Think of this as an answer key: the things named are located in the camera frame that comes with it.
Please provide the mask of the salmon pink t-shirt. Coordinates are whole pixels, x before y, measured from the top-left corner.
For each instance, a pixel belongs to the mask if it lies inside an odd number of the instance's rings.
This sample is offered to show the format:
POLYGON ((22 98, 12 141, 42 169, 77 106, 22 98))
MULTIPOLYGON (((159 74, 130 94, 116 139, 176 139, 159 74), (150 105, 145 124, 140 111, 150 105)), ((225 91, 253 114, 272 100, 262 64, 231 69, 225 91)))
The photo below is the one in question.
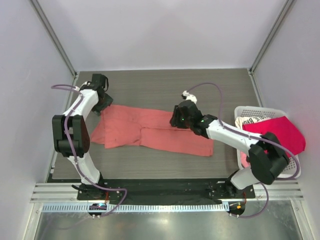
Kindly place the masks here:
POLYGON ((214 141, 189 129, 170 125, 172 113, 157 109, 111 105, 102 111, 91 142, 106 149, 143 146, 160 151, 210 157, 214 141))

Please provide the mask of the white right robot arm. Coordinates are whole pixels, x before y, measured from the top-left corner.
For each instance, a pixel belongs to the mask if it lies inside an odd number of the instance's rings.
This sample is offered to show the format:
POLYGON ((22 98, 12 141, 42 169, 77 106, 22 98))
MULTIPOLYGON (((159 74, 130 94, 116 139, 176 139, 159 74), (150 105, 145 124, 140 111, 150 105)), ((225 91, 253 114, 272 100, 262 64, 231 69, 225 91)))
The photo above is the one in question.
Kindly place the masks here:
POLYGON ((258 134, 233 127, 216 116, 203 115, 191 100, 175 105, 170 125, 190 129, 195 135, 217 140, 247 155, 249 166, 235 171, 224 184, 226 194, 236 198, 244 189, 262 183, 271 185, 290 162, 275 134, 258 134))

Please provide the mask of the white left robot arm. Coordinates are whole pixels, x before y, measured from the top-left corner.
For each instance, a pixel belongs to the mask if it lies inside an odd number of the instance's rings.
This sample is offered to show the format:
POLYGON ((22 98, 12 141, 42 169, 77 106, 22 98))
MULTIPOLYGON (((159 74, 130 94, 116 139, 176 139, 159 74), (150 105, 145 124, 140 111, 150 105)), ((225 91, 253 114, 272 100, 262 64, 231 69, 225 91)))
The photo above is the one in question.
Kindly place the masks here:
POLYGON ((109 80, 101 73, 94 73, 91 80, 80 87, 56 84, 51 88, 78 94, 64 113, 56 114, 52 118, 53 145, 56 152, 73 164, 80 175, 81 183, 90 186, 89 194, 100 200, 106 195, 107 188, 89 153, 91 139, 86 119, 89 113, 100 115, 112 104, 113 98, 107 94, 109 80))

